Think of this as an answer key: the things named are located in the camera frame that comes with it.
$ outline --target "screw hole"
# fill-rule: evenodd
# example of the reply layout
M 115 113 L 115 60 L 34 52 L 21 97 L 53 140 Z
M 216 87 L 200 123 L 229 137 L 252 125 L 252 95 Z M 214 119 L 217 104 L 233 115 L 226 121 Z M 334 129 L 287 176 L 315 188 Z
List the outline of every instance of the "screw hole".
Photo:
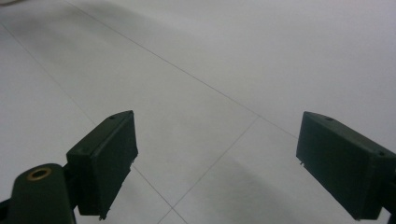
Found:
M 49 176 L 51 173 L 51 169 L 48 167 L 38 168 L 33 170 L 28 176 L 27 179 L 30 181 L 37 181 Z

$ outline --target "tile grout line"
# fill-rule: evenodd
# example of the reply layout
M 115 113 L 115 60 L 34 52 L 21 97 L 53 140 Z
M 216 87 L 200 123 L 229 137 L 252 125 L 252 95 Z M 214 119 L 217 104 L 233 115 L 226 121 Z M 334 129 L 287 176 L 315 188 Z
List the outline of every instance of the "tile grout line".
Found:
M 156 190 L 154 188 L 154 186 L 151 185 L 151 183 L 146 179 L 145 176 L 143 176 L 143 174 L 137 169 L 137 167 L 135 165 L 132 164 L 132 166 L 136 169 L 136 171 L 143 177 L 143 179 L 146 180 L 146 182 L 151 186 L 152 189 L 155 190 L 155 192 L 157 192 L 158 195 L 160 195 L 161 198 L 163 198 L 163 200 L 171 207 L 171 209 L 169 210 L 169 212 L 167 212 L 161 219 L 160 221 L 158 221 L 157 224 L 160 224 L 160 222 L 173 210 L 177 213 L 178 216 L 180 216 L 181 219 L 183 219 L 183 221 L 187 224 L 188 222 L 174 209 L 174 206 L 172 206 L 168 201 L 166 201 L 166 199 L 161 195 L 161 193 Z
M 161 198 L 163 198 L 163 200 L 172 208 L 172 205 L 171 205 L 168 201 L 166 201 L 166 199 L 161 195 L 161 193 L 160 193 L 158 190 L 156 190 L 156 189 L 154 188 L 154 186 L 152 186 L 152 184 L 146 179 L 145 176 L 143 176 L 143 174 L 137 169 L 137 167 L 136 167 L 134 164 L 132 164 L 132 166 L 133 166 L 133 167 L 136 169 L 136 171 L 143 177 L 143 179 L 145 179 L 146 182 L 148 182 L 148 184 L 155 190 L 155 192 L 157 192 L 158 195 L 160 195 Z
M 169 209 L 169 212 L 166 213 L 165 216 L 163 216 L 163 217 L 157 222 L 157 224 L 160 224 L 160 223 L 163 221 L 163 219 L 164 219 L 166 216 L 168 216 L 168 214 L 171 213 L 171 212 L 172 212 L 172 208 Z
M 65 1 L 67 4 L 69 4 L 70 6 L 75 7 L 78 11 L 80 11 L 80 12 L 83 13 L 84 15 L 86 15 L 86 16 L 90 17 L 91 19 L 93 19 L 93 20 L 95 20 L 95 21 L 101 23 L 102 25 L 104 25 L 105 27 L 107 27 L 109 30 L 115 32 L 115 33 L 118 34 L 118 35 L 121 35 L 122 37 L 124 37 L 124 38 L 128 39 L 129 41 L 131 41 L 132 43 L 136 44 L 138 47 L 140 47 L 140 48 L 146 50 L 147 52 L 151 53 L 152 55 L 156 56 L 157 58 L 159 58 L 159 59 L 163 60 L 164 62 L 170 64 L 171 66 L 175 67 L 177 70 L 183 72 L 184 74 L 188 75 L 189 77 L 192 77 L 193 79 L 197 80 L 198 82 L 204 84 L 204 85 L 207 86 L 209 89 L 211 89 L 211 90 L 213 90 L 213 91 L 216 91 L 217 93 L 219 93 L 219 94 L 221 94 L 222 96 L 226 97 L 227 99 L 231 100 L 231 101 L 234 102 L 235 104 L 242 106 L 243 108 L 245 108 L 245 109 L 246 109 L 247 111 L 249 111 L 250 113 L 252 113 L 252 114 L 254 114 L 254 115 L 256 115 L 256 116 L 259 116 L 261 119 L 264 119 L 265 121 L 271 123 L 272 125 L 274 125 L 274 126 L 277 127 L 278 129 L 282 130 L 283 132 L 285 132 L 285 133 L 291 135 L 291 136 L 294 137 L 294 138 L 297 138 L 297 137 L 294 136 L 292 133 L 289 133 L 289 132 L 286 131 L 285 129 L 283 129 L 283 128 L 277 126 L 277 125 L 274 124 L 272 121 L 270 121 L 270 120 L 264 118 L 262 115 L 256 113 L 254 110 L 250 109 L 249 107 L 247 107 L 247 106 L 245 106 L 245 105 L 243 105 L 243 104 L 237 102 L 235 99 L 231 98 L 230 96 L 226 95 L 225 93 L 223 93 L 223 92 L 221 92 L 221 91 L 219 91 L 219 90 L 216 90 L 214 87 L 212 87 L 212 86 L 210 86 L 209 84 L 203 82 L 201 79 L 199 79 L 199 78 L 193 76 L 192 74 L 190 74 L 190 73 L 187 72 L 186 70 L 184 70 L 184 69 L 178 67 L 178 66 L 175 65 L 174 63 L 171 63 L 171 62 L 169 62 L 168 60 L 166 60 L 164 57 L 162 57 L 162 56 L 160 56 L 160 55 L 154 53 L 152 50 L 150 50 L 150 49 L 144 47 L 143 45 L 137 43 L 136 41 L 132 40 L 132 38 L 130 38 L 130 37 L 124 35 L 123 33 L 117 31 L 116 29 L 114 29 L 114 28 L 110 27 L 109 25 L 103 23 L 102 21 L 96 19 L 94 16 L 92 16 L 92 15 L 89 14 L 88 12 L 84 11 L 83 9 L 77 7 L 76 5 L 70 3 L 70 2 L 67 1 L 67 0 L 64 0 L 64 1 Z
M 82 112 L 83 115 L 93 124 L 93 126 L 96 126 L 97 124 L 88 116 L 88 114 L 79 106 L 79 104 L 62 88 L 62 85 L 59 84 L 55 78 L 50 74 L 50 72 L 44 67 L 42 63 L 40 63 L 37 58 L 30 52 L 22 43 L 21 41 L 14 35 L 12 34 L 11 31 L 8 30 L 8 28 L 0 22 L 0 24 L 4 27 L 4 29 L 9 32 L 9 34 L 12 36 L 12 38 L 29 54 L 29 56 L 40 66 L 41 69 L 45 72 L 45 75 L 47 75 L 60 89 L 61 91 L 73 102 L 73 104 Z
M 183 198 L 201 181 L 202 178 L 204 178 L 204 176 L 212 169 L 212 167 L 218 163 L 218 161 L 231 149 L 233 148 L 233 146 L 239 141 L 239 139 L 241 139 L 245 133 L 253 126 L 253 124 L 259 119 L 260 117 L 257 116 L 248 126 L 247 128 L 233 141 L 233 143 L 216 159 L 215 162 L 213 162 L 212 165 L 210 165 L 210 167 L 204 172 L 203 175 L 201 175 L 201 177 L 192 185 L 192 187 L 177 201 L 177 203 L 175 204 L 175 206 L 173 206 L 172 208 L 175 208 L 178 203 L 181 202 L 181 200 L 183 200 Z

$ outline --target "floor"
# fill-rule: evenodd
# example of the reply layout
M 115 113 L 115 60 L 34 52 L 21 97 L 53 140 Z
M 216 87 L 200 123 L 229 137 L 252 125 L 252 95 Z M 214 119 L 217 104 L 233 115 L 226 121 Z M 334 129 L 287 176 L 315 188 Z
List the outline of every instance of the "floor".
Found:
M 395 11 L 393 0 L 0 6 L 0 201 L 17 175 L 66 164 L 93 127 L 132 109 L 140 154 L 101 223 L 355 223 L 300 166 L 297 137 L 313 111 L 396 152 Z

